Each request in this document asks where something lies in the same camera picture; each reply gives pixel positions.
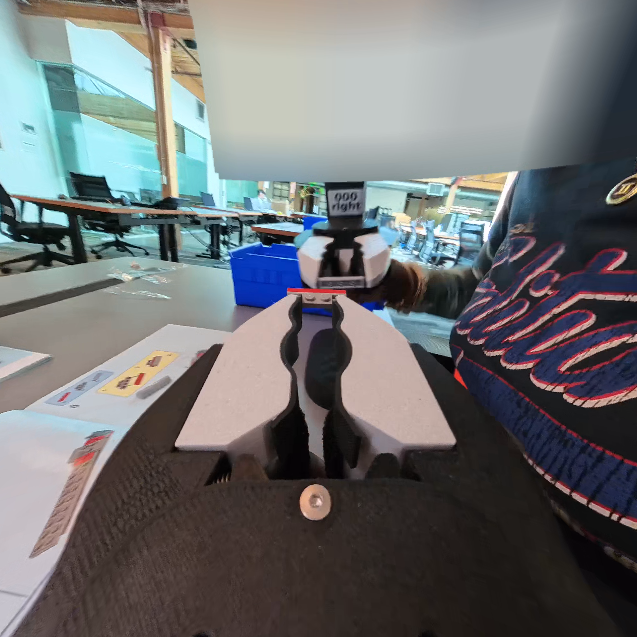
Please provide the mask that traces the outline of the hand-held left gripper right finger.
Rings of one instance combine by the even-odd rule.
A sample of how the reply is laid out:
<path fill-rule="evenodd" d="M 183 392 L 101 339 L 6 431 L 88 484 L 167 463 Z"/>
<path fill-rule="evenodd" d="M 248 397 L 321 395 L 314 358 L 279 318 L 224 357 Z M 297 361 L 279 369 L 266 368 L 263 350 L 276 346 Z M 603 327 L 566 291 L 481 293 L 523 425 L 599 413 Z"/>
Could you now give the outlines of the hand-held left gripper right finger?
<path fill-rule="evenodd" d="M 329 478 L 400 475 L 412 453 L 449 452 L 456 437 L 418 363 L 390 323 L 345 294 L 324 332 L 324 465 Z"/>

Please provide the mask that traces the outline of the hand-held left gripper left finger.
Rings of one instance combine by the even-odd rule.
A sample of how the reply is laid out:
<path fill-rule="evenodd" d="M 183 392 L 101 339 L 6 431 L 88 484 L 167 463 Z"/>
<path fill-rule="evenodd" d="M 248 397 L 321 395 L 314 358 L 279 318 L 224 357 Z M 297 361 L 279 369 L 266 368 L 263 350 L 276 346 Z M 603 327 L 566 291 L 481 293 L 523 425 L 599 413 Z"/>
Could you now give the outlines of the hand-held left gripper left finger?
<path fill-rule="evenodd" d="M 294 364 L 300 294 L 262 310 L 196 363 L 179 403 L 180 452 L 209 452 L 209 478 L 309 478 L 308 426 Z"/>

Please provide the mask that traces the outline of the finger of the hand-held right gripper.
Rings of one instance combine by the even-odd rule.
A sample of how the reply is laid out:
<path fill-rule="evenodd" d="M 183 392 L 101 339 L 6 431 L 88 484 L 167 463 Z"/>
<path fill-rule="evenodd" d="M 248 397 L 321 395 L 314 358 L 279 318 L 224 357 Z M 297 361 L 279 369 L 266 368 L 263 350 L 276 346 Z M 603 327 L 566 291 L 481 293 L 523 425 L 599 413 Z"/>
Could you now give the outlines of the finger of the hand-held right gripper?
<path fill-rule="evenodd" d="M 315 234 L 297 236 L 297 259 L 299 276 L 309 289 L 319 289 L 323 258 L 331 237 Z"/>
<path fill-rule="evenodd" d="M 354 276 L 360 289 L 374 289 L 386 277 L 391 264 L 391 246 L 381 233 L 354 238 Z"/>

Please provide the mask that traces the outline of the small red grey lego assembly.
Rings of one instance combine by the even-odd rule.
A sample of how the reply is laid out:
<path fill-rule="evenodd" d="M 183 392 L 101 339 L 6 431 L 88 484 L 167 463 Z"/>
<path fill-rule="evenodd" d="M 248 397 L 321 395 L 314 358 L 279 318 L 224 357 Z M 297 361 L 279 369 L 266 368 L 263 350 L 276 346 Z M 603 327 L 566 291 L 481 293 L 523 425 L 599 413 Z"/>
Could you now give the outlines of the small red grey lego assembly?
<path fill-rule="evenodd" d="M 346 297 L 346 291 L 334 289 L 288 288 L 288 296 L 298 296 L 305 311 L 331 311 L 335 299 Z"/>

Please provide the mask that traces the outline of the blue plastic bin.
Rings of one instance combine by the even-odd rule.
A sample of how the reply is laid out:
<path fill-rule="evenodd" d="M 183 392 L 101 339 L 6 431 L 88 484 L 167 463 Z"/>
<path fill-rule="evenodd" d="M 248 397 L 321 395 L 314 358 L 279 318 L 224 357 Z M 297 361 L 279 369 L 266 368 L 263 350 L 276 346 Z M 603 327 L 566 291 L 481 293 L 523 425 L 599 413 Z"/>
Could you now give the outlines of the blue plastic bin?
<path fill-rule="evenodd" d="M 230 263 L 235 302 L 240 306 L 268 308 L 282 300 L 288 288 L 307 288 L 299 276 L 293 245 L 238 248 L 231 252 Z"/>

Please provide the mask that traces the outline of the round grey lego bar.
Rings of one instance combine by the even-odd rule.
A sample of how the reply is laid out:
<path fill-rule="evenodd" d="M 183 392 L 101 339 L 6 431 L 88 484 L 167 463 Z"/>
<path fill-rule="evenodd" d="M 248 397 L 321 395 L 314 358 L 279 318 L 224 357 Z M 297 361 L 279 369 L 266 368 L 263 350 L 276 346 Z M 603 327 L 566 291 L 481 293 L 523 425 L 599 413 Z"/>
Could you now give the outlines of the round grey lego bar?
<path fill-rule="evenodd" d="M 146 400 L 150 396 L 164 390 L 166 387 L 170 386 L 172 380 L 170 377 L 161 378 L 154 383 L 144 386 L 142 389 L 139 389 L 136 393 L 136 397 L 141 400 Z"/>

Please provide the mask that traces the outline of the person's right hand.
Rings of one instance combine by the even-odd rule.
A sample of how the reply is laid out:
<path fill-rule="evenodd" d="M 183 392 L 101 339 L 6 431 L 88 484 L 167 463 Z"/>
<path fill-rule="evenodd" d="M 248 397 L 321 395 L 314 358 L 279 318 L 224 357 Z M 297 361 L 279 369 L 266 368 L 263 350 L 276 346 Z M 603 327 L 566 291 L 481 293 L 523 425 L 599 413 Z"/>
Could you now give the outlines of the person's right hand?
<path fill-rule="evenodd" d="M 392 260 L 383 281 L 384 303 L 398 312 L 416 312 L 423 303 L 428 271 L 414 262 Z"/>

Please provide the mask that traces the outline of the wooden top office desk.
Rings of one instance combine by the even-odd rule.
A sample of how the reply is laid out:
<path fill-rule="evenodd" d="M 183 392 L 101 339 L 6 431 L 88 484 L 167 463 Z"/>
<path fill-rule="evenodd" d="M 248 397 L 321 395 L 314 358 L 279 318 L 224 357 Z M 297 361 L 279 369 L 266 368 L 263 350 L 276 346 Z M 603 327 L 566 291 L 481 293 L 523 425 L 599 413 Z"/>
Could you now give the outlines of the wooden top office desk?
<path fill-rule="evenodd" d="M 259 242 L 265 246 L 292 244 L 296 237 L 305 231 L 302 224 L 293 222 L 256 224 L 251 229 L 258 236 Z"/>
<path fill-rule="evenodd" d="M 189 226 L 197 221 L 203 226 L 219 224 L 222 220 L 238 218 L 239 213 L 232 210 L 192 205 L 178 210 L 125 206 L 105 201 L 82 201 L 73 198 L 47 198 L 13 194 L 12 199 L 21 204 L 32 203 L 39 213 L 44 210 L 63 213 L 68 219 L 69 239 L 73 264 L 87 262 L 87 254 L 82 239 L 79 218 L 102 220 L 116 218 L 123 226 L 156 226 L 159 233 L 159 251 L 161 260 L 178 262 L 177 230 L 175 226 Z"/>

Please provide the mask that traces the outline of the row of office chairs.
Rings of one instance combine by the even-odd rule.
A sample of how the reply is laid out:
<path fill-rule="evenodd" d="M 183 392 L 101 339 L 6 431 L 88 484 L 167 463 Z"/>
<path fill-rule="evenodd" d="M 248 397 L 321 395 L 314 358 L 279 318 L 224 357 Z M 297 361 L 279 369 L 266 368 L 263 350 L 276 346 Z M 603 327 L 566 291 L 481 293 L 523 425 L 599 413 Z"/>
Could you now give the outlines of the row of office chairs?
<path fill-rule="evenodd" d="M 470 266 L 485 244 L 490 227 L 489 222 L 463 220 L 448 233 L 434 227 L 433 220 L 400 224 L 392 254 L 402 262 L 433 268 Z"/>

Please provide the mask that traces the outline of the black textured mat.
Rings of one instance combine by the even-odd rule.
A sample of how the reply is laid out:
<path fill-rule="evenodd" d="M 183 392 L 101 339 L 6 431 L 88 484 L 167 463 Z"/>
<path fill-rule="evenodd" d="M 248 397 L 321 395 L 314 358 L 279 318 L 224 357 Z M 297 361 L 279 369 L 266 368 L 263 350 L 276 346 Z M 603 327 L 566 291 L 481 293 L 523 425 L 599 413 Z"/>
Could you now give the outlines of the black textured mat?
<path fill-rule="evenodd" d="M 333 407 L 339 367 L 336 331 L 334 328 L 318 331 L 308 346 L 305 388 L 308 397 L 324 410 Z"/>

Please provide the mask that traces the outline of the clear plastic bag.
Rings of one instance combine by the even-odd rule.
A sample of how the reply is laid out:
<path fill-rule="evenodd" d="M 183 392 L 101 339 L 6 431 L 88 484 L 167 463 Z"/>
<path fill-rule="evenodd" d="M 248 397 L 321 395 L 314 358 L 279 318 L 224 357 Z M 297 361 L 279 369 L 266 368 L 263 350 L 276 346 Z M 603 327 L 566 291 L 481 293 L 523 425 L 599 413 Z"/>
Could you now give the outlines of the clear plastic bag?
<path fill-rule="evenodd" d="M 172 266 L 142 266 L 133 262 L 127 267 L 111 267 L 107 277 L 121 283 L 144 281 L 152 285 L 164 285 L 170 283 L 174 275 L 187 268 L 184 264 Z"/>
<path fill-rule="evenodd" d="M 161 301 L 171 300 L 170 296 L 167 296 L 162 293 L 152 292 L 147 290 L 131 290 L 131 289 L 126 289 L 122 285 L 115 285 L 115 286 L 108 287 L 104 289 L 103 292 L 107 294 L 111 294 L 111 295 L 123 296 L 126 298 L 132 297 L 135 299 L 151 299 L 151 300 L 161 300 Z"/>

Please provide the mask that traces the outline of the person's printed black shirt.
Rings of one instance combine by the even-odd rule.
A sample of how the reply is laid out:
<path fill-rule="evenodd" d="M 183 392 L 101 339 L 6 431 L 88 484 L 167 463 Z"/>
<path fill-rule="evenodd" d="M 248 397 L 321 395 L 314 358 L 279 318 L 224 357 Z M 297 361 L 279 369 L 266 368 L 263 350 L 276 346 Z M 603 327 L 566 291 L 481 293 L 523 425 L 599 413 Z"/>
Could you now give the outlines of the person's printed black shirt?
<path fill-rule="evenodd" d="M 517 173 L 450 338 L 636 635 L 636 157 Z"/>

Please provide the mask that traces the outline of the black office chair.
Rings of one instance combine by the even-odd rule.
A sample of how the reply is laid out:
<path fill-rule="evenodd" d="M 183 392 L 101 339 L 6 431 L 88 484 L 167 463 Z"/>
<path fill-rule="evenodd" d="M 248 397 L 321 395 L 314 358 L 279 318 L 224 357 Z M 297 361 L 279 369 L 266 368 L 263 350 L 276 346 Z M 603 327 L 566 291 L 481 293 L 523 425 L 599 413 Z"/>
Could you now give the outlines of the black office chair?
<path fill-rule="evenodd" d="M 85 219 L 84 225 L 86 229 L 90 231 L 100 232 L 113 237 L 113 239 L 108 242 L 104 242 L 96 247 L 90 248 L 91 254 L 94 255 L 96 259 L 102 259 L 102 253 L 110 248 L 114 248 L 116 251 L 122 253 L 128 253 L 131 256 L 135 255 L 133 250 L 141 251 L 145 257 L 150 256 L 149 251 L 145 248 L 132 245 L 123 240 L 124 236 L 131 231 L 132 227 L 122 225 L 119 217 L 112 217 L 105 220 Z"/>
<path fill-rule="evenodd" d="M 45 223 L 42 210 L 38 213 L 37 222 L 26 222 L 22 219 L 23 209 L 23 204 L 20 210 L 15 208 L 12 198 L 1 186 L 1 234 L 15 243 L 41 247 L 40 252 L 2 261 L 1 273 L 11 274 L 14 265 L 25 262 L 29 262 L 27 273 L 38 267 L 51 267 L 54 262 L 74 265 L 75 259 L 72 255 L 61 253 L 66 249 L 63 242 L 69 236 L 68 227 Z"/>

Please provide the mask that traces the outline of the car cover instruction booklet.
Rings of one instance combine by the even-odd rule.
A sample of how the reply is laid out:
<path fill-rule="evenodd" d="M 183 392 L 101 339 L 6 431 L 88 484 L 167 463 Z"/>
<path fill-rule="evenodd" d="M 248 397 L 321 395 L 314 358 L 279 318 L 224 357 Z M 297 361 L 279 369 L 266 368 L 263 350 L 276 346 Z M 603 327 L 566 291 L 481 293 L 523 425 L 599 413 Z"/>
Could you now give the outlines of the car cover instruction booklet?
<path fill-rule="evenodd" d="M 32 370 L 51 359 L 52 355 L 50 354 L 1 346 L 1 383 Z"/>

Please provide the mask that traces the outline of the open instruction booklet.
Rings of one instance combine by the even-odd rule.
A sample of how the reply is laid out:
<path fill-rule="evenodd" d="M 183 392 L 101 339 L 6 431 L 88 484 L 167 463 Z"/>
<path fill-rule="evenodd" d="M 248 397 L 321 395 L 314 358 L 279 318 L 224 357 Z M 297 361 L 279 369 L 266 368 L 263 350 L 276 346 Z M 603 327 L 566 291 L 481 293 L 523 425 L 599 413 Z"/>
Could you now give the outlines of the open instruction booklet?
<path fill-rule="evenodd" d="M 1 414 L 1 635 L 42 593 L 80 509 L 132 425 L 227 331 L 168 324 L 23 410 Z M 172 383 L 146 400 L 144 386 Z"/>

